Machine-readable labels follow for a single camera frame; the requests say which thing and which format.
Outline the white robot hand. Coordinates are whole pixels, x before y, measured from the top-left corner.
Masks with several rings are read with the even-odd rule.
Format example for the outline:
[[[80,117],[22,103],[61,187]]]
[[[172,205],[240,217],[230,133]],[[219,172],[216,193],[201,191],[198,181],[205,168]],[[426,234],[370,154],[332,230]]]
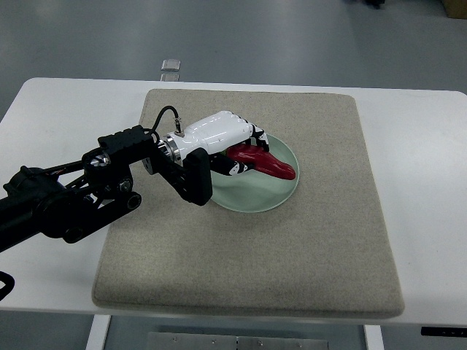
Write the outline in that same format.
[[[160,148],[175,163],[181,163],[189,153],[201,148],[209,156],[209,166],[215,173],[235,176],[254,170],[253,163],[242,163],[226,155],[213,155],[244,141],[269,152],[269,140],[264,129],[248,122],[230,111],[221,111],[205,117],[187,127],[182,127],[179,118],[175,131],[161,137]]]

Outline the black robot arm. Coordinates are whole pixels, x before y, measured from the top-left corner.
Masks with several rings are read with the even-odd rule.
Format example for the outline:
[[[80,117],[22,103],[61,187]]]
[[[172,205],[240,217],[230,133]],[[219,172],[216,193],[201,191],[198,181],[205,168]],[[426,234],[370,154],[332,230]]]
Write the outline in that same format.
[[[212,197],[212,172],[226,176],[252,169],[224,155],[238,144],[269,150],[266,132],[229,111],[221,111],[160,136],[141,125],[99,139],[82,159],[52,168],[22,167],[1,200],[1,249],[42,233],[76,243],[138,208],[131,165],[142,162],[179,196],[198,206]]]

